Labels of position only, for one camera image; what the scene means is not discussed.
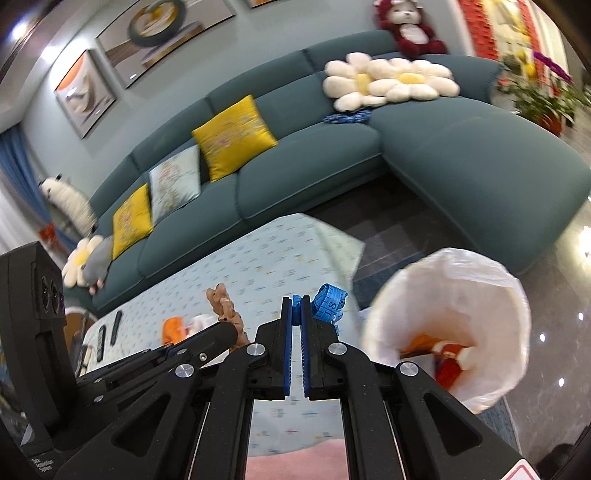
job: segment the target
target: remote control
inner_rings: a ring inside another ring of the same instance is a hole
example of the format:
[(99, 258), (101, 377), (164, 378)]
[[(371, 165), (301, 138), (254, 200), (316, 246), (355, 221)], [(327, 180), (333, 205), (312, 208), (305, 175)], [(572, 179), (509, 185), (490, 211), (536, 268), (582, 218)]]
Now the remote control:
[(113, 346), (117, 341), (117, 333), (119, 333), (119, 325), (121, 324), (122, 316), (123, 312), (119, 310), (115, 316), (115, 323), (113, 324), (113, 329), (111, 330), (111, 346)]
[(99, 329), (99, 346), (96, 350), (96, 361), (102, 362), (105, 357), (105, 336), (107, 334), (107, 327), (103, 325)]

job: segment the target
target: sticker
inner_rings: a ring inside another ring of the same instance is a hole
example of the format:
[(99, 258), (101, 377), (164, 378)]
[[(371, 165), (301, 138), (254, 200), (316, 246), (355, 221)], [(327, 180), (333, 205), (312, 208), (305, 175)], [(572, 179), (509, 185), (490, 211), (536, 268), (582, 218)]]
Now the sticker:
[(526, 460), (521, 459), (501, 480), (540, 480)]

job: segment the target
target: light blue pillow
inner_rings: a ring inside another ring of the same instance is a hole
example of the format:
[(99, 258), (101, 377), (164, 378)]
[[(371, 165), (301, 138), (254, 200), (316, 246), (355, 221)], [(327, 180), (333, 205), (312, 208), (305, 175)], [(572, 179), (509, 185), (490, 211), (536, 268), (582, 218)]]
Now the light blue pillow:
[(152, 225), (201, 193), (199, 147), (194, 145), (150, 170)]

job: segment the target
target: blue curtain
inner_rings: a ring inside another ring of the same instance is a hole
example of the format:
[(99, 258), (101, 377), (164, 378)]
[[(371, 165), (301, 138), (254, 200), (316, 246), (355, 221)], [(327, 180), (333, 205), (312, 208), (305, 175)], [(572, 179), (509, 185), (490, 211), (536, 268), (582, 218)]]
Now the blue curtain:
[[(44, 226), (52, 224), (51, 215), (43, 200), (27, 156), (20, 125), (0, 134), (0, 168), (22, 199), (40, 217)], [(67, 253), (76, 248), (76, 242), (57, 228), (56, 237)]]

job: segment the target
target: red decoration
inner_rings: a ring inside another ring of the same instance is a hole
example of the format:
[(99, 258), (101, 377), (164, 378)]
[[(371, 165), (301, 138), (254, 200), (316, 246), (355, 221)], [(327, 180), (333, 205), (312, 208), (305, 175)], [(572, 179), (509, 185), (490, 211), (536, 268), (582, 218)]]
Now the red decoration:
[(464, 12), (464, 18), (472, 37), (472, 44), (476, 56), (485, 59), (498, 60), (499, 51), (496, 49), (496, 41), (493, 35), (491, 22), (488, 19), (482, 2), (475, 0), (458, 0)]
[(425, 23), (423, 9), (416, 0), (381, 0), (375, 8), (380, 28), (392, 34), (400, 52), (407, 58), (447, 53), (445, 43), (436, 39), (433, 28)]
[[(474, 50), (478, 57), (485, 59), (498, 60), (499, 51), (496, 48), (496, 41), (493, 34), (493, 26), (488, 18), (485, 7), (482, 2), (475, 0), (458, 0), (463, 13), (464, 19), (472, 37)], [(531, 11), (527, 5), (527, 0), (517, 0), (519, 11), (523, 17), (527, 33), (531, 39), (531, 47), (534, 51), (540, 51), (540, 40), (538, 32), (535, 29), (534, 20), (531, 16)], [(535, 69), (538, 73), (538, 78), (544, 78), (544, 66), (538, 61), (535, 61)]]
[[(541, 51), (540, 39), (538, 38), (538, 31), (535, 29), (534, 19), (531, 17), (530, 8), (528, 7), (525, 0), (517, 0), (517, 4), (519, 5), (519, 10), (521, 11), (523, 22), (525, 23), (527, 33), (531, 39), (531, 48), (534, 51)], [(542, 64), (542, 62), (540, 62), (539, 60), (535, 60), (535, 69), (538, 72), (539, 79), (545, 78), (544, 65)]]

